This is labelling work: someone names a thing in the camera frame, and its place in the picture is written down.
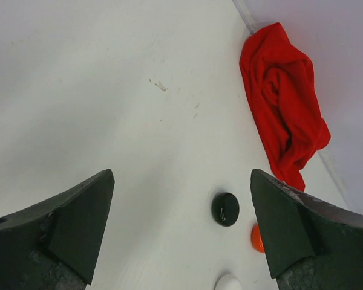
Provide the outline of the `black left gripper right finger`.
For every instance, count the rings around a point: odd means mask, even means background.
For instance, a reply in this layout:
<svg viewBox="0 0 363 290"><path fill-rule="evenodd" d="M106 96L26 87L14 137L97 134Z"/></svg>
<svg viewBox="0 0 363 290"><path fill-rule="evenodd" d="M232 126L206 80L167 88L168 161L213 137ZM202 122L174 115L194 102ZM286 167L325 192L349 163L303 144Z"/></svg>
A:
<svg viewBox="0 0 363 290"><path fill-rule="evenodd" d="M363 215L254 169L252 202L279 289L363 289Z"/></svg>

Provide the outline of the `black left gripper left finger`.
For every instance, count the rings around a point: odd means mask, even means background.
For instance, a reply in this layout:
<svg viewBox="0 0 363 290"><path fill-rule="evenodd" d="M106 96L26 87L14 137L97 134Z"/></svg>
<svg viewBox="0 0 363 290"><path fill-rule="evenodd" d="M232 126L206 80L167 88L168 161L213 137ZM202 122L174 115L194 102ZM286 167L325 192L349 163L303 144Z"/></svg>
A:
<svg viewBox="0 0 363 290"><path fill-rule="evenodd" d="M110 169L0 217L0 289L91 284L114 190Z"/></svg>

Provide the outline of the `orange round charging case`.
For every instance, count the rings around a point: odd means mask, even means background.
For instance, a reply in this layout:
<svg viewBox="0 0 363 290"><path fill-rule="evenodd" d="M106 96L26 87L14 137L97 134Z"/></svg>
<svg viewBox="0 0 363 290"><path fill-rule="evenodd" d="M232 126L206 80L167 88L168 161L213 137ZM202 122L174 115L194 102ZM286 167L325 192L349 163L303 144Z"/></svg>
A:
<svg viewBox="0 0 363 290"><path fill-rule="evenodd" d="M260 228L258 224L254 224L252 227L252 231L250 234L250 240L252 243L252 247L258 251L259 253L265 253L263 241L261 238Z"/></svg>

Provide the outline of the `white round charging case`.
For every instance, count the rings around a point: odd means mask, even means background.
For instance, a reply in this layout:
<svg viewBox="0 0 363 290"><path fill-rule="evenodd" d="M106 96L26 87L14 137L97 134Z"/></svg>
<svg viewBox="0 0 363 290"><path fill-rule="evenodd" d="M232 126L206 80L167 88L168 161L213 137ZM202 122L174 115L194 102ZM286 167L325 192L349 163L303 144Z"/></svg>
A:
<svg viewBox="0 0 363 290"><path fill-rule="evenodd" d="M217 280L214 290L242 290L242 285L236 276L224 274Z"/></svg>

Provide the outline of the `black round charging case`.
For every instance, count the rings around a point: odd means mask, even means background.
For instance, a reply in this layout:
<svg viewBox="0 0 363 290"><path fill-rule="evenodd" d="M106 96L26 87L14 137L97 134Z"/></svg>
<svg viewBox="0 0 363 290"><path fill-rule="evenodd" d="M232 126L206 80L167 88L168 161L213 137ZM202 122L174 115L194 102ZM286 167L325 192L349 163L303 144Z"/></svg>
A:
<svg viewBox="0 0 363 290"><path fill-rule="evenodd" d="M238 199L232 193L218 193L211 204L211 214L214 220L222 227L233 226L240 214Z"/></svg>

